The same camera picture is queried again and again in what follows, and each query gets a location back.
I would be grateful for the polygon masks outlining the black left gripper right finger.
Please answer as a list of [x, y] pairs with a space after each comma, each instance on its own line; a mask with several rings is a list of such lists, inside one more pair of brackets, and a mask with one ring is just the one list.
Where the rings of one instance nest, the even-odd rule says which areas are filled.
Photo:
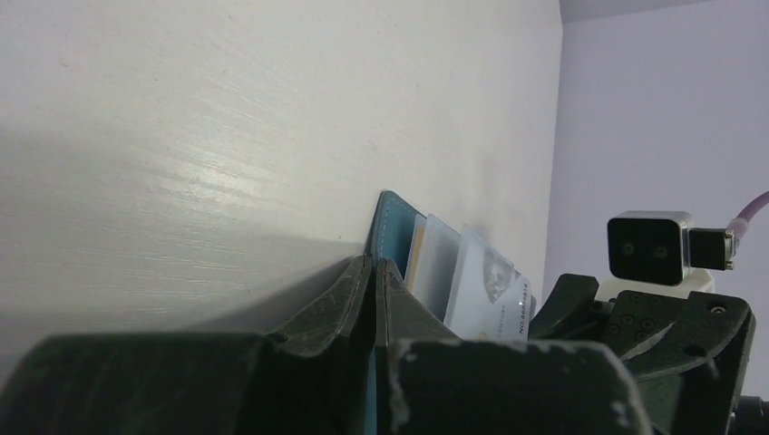
[[649, 434], [629, 371], [600, 343], [464, 341], [377, 263], [379, 434]]

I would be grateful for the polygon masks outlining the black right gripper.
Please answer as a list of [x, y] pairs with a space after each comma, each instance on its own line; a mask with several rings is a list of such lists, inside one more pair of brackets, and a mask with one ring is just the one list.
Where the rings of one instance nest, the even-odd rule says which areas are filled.
[[[599, 290], [589, 275], [561, 275], [530, 322], [552, 339], [582, 324]], [[756, 319], [743, 299], [626, 290], [610, 298], [600, 341], [625, 364], [656, 434], [765, 434], [768, 402], [743, 387]]]

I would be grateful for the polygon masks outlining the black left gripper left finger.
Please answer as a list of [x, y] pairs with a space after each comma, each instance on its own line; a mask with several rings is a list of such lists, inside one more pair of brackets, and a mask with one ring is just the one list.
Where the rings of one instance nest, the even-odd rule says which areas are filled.
[[1, 392], [4, 434], [361, 434], [370, 256], [268, 333], [49, 337]]

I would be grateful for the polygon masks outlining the white credit card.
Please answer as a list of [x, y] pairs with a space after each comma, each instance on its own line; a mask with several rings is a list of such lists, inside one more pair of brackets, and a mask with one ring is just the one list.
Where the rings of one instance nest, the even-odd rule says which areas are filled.
[[463, 340], [525, 341], [531, 282], [470, 226], [464, 226], [443, 324]]

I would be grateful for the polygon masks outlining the blue card holder wallet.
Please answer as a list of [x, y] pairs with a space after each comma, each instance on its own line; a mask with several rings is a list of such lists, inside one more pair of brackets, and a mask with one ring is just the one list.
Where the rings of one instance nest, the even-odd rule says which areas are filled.
[[[443, 324], [461, 232], [434, 215], [425, 216], [392, 190], [378, 199], [368, 250], [394, 261], [406, 291]], [[531, 296], [534, 316], [537, 299]]]

